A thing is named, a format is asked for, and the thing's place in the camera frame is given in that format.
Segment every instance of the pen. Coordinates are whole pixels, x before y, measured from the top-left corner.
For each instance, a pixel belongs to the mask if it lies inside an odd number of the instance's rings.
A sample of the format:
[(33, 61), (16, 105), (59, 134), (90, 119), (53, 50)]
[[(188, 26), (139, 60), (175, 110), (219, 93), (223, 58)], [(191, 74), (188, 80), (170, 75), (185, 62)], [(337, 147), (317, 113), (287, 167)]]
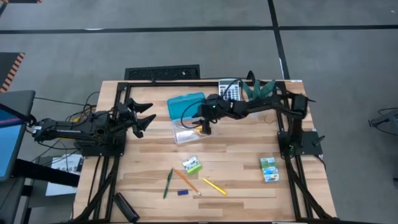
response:
[(169, 176), (167, 177), (167, 184), (166, 184), (166, 188), (164, 189), (163, 199), (166, 198), (167, 192), (169, 191), (169, 184), (170, 184), (170, 180), (172, 179), (172, 176), (173, 176), (173, 168), (172, 168), (172, 170), (170, 170)]
[(174, 172), (176, 174), (178, 174), (181, 177), (181, 179), (183, 179), (185, 181), (185, 183), (187, 183), (194, 191), (196, 191), (198, 193), (198, 195), (201, 195), (199, 190), (196, 189), (178, 170), (174, 170)]
[(221, 192), (223, 195), (226, 196), (226, 191), (225, 191), (225, 190), (223, 190), (223, 189), (217, 187), (215, 184), (211, 183), (211, 182), (210, 182), (208, 179), (206, 179), (206, 178), (203, 178), (203, 180), (204, 180), (207, 184), (210, 184), (210, 186), (214, 187), (216, 190), (218, 190), (219, 192)]

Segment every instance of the wooden tabletop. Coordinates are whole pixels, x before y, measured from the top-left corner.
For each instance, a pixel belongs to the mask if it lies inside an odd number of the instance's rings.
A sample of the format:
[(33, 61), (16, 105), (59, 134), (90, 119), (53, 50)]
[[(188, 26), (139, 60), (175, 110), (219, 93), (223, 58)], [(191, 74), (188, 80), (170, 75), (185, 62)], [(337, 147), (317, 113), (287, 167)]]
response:
[[(216, 80), (197, 81), (217, 82)], [(117, 84), (117, 81), (103, 82), (97, 111), (109, 110), (114, 105)], [(285, 81), (285, 84), (288, 90), (305, 94), (302, 82), (289, 80)], [(207, 96), (217, 91), (217, 86), (132, 88), (131, 97), (136, 102), (154, 104), (142, 114), (142, 117), (150, 114), (157, 116), (147, 128), (143, 138), (138, 139), (131, 131), (127, 132), (127, 144), (125, 154), (120, 160), (115, 192), (124, 195), (141, 216), (141, 222), (256, 222), (295, 219), (285, 162), (279, 153), (278, 125), (274, 110), (250, 114), (239, 121), (223, 118), (218, 124), (211, 125), (218, 132), (216, 136), (181, 145), (174, 142), (166, 101), (187, 93), (204, 92)], [(303, 128), (304, 130), (313, 128), (310, 113), (303, 121)], [(191, 156), (197, 156), (203, 169), (189, 177), (182, 162)], [(280, 181), (265, 183), (259, 166), (259, 159), (262, 157), (275, 157)], [(97, 157), (85, 159), (74, 204), (75, 216), (79, 215), (87, 205), (97, 159)], [(326, 212), (335, 216), (323, 164), (314, 156), (302, 156), (302, 160), (309, 191)], [(169, 193), (167, 198), (163, 199), (167, 176), (172, 167), (185, 175), (202, 196), (196, 194), (179, 176), (173, 174)], [(93, 194), (98, 186), (100, 171), (101, 163)], [(228, 196), (222, 195), (202, 181), (203, 177), (225, 189)], [(177, 196), (177, 190), (182, 189), (188, 189), (189, 194)], [(302, 194), (299, 189), (297, 192), (300, 210), (305, 217)], [(104, 217), (107, 198), (105, 194), (100, 217)], [(115, 204), (111, 221), (127, 221)]]

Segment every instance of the orange pencil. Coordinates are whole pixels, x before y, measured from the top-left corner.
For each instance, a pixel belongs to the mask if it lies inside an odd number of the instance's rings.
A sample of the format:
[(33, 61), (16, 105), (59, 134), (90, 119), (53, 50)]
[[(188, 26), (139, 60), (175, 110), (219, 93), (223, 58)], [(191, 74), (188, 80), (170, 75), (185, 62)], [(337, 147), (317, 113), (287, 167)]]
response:
[(178, 170), (175, 169), (174, 172), (176, 174), (178, 174), (181, 177), (181, 179), (183, 179), (185, 181), (185, 183), (187, 183), (194, 191), (196, 191), (198, 193), (198, 195), (201, 195), (199, 190), (196, 189), (196, 187), (194, 187)]

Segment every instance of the gray floor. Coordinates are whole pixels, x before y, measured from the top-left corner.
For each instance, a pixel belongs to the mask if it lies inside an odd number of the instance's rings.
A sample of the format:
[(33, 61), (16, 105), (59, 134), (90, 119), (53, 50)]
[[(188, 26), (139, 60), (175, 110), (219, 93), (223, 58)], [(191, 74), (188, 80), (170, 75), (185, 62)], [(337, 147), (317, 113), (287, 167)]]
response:
[[(280, 26), (398, 24), (393, 0), (275, 0)], [(0, 30), (174, 26), (269, 26), (261, 0), (45, 0), (10, 4)], [(398, 140), (368, 126), (396, 106), (398, 30), (281, 32), (291, 79), (302, 79), (320, 134), (337, 214), (345, 220), (396, 223)], [(200, 64), (201, 76), (282, 78), (272, 31), (0, 35), (0, 52), (25, 52), (12, 90), (84, 102), (103, 80), (128, 67)], [(38, 118), (63, 119), (79, 107), (35, 101)], [(45, 148), (26, 136), (20, 157)], [(70, 205), (36, 208), (31, 223), (66, 220)]]

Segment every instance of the calculator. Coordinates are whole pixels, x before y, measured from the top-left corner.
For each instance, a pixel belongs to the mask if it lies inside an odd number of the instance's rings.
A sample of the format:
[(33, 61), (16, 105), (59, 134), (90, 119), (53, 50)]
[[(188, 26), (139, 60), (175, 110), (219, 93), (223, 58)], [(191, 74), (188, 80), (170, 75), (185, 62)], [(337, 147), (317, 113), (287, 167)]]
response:
[(241, 94), (239, 91), (239, 80), (234, 78), (223, 78), (218, 81), (218, 94), (224, 95), (224, 100), (241, 100)]

